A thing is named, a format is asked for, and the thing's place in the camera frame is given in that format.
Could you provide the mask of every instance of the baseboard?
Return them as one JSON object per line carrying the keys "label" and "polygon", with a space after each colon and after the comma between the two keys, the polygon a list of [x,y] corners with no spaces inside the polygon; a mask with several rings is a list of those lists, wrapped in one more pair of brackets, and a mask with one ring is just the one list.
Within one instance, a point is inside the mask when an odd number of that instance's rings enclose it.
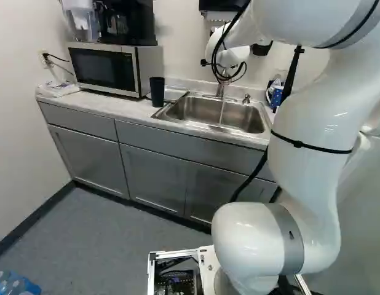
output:
{"label": "baseboard", "polygon": [[63,200],[68,193],[75,188],[75,183],[70,181],[63,186],[56,194],[49,198],[36,211],[27,217],[19,226],[0,241],[0,256],[22,237],[37,221],[44,217],[57,203]]}
{"label": "baseboard", "polygon": [[171,215],[171,214],[169,214],[167,212],[164,212],[162,210],[146,206],[144,204],[135,202],[133,200],[127,200],[127,199],[120,198],[120,197],[118,197],[116,195],[110,194],[109,192],[100,191],[99,189],[87,186],[87,185],[85,185],[83,183],[79,183],[77,181],[75,181],[75,185],[77,187],[85,190],[85,191],[89,191],[89,192],[91,192],[93,194],[99,195],[100,197],[106,198],[106,199],[108,199],[110,201],[119,203],[121,205],[134,207],[134,208],[136,208],[138,210],[141,210],[141,211],[147,212],[149,214],[153,214],[155,216],[158,216],[160,218],[164,218],[164,219],[167,219],[169,221],[172,221],[172,222],[175,222],[177,224],[180,224],[181,226],[186,226],[188,228],[191,228],[191,229],[197,230],[199,232],[203,232],[205,234],[209,234],[210,235],[210,227],[208,227],[208,226],[204,226],[204,225],[196,223],[194,221],[191,221],[191,220],[188,220],[188,219],[184,219],[184,218],[182,218],[180,216]]}

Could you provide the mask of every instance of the gray band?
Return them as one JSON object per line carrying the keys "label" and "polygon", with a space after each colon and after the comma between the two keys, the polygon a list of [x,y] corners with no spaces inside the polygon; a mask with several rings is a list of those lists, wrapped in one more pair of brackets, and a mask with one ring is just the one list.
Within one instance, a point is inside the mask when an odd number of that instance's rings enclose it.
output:
{"label": "gray band", "polygon": [[358,5],[357,10],[351,16],[349,21],[343,26],[343,28],[341,28],[341,30],[331,39],[315,47],[327,47],[345,38],[365,18],[373,4],[374,0],[362,0]]}
{"label": "gray band", "polygon": [[265,206],[271,211],[283,237],[284,265],[281,275],[292,275],[301,271],[305,250],[299,227],[288,210],[277,204],[269,203]]}
{"label": "gray band", "polygon": [[[357,10],[354,12],[353,16],[351,16],[351,18],[347,21],[347,23],[343,26],[343,28],[337,34],[335,34],[332,38],[325,41],[323,44],[314,46],[314,48],[322,49],[322,48],[331,46],[339,42],[340,40],[343,40],[355,29],[356,26],[358,26],[365,19],[366,15],[370,12],[374,4],[375,4],[375,0],[362,0],[360,4],[358,5]],[[357,32],[355,32],[350,38],[348,38],[344,42],[330,48],[342,49],[342,48],[346,48],[352,44],[357,43],[359,40],[364,38],[371,30],[373,30],[374,27],[379,22],[380,22],[380,0],[375,10],[373,11],[373,13],[370,15],[369,19]]]}

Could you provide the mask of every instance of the power outlet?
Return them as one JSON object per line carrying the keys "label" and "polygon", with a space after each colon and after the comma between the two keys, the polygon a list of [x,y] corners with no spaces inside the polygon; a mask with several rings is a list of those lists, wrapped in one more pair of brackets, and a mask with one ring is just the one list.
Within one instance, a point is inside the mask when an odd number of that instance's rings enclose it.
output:
{"label": "power outlet", "polygon": [[48,50],[39,50],[38,51],[38,57],[40,59],[40,62],[42,64],[42,67],[44,69],[49,69],[52,67],[52,65],[48,64],[47,60],[45,59],[45,57],[43,56],[43,54],[45,53],[48,53]]}

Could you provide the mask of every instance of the white wall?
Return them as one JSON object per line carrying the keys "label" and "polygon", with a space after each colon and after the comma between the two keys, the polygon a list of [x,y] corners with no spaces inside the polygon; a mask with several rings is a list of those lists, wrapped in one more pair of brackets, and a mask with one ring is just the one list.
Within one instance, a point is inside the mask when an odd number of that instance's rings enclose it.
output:
{"label": "white wall", "polygon": [[70,180],[34,98],[64,32],[56,0],[0,1],[0,240]]}
{"label": "white wall", "polygon": [[[155,0],[157,38],[164,46],[165,75],[169,77],[215,81],[209,66],[201,67],[211,24],[198,11],[199,0]],[[288,69],[294,47],[275,43],[267,57],[252,57],[248,71],[237,85],[264,89],[278,69]],[[314,80],[329,59],[327,50],[307,48],[301,55],[295,87]]]}

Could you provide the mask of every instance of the coffee maker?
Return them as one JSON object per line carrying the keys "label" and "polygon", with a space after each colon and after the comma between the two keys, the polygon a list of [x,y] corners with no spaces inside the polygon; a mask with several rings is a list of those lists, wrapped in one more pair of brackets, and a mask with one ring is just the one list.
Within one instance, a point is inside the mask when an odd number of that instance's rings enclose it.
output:
{"label": "coffee maker", "polygon": [[153,0],[94,0],[100,43],[157,45]]}

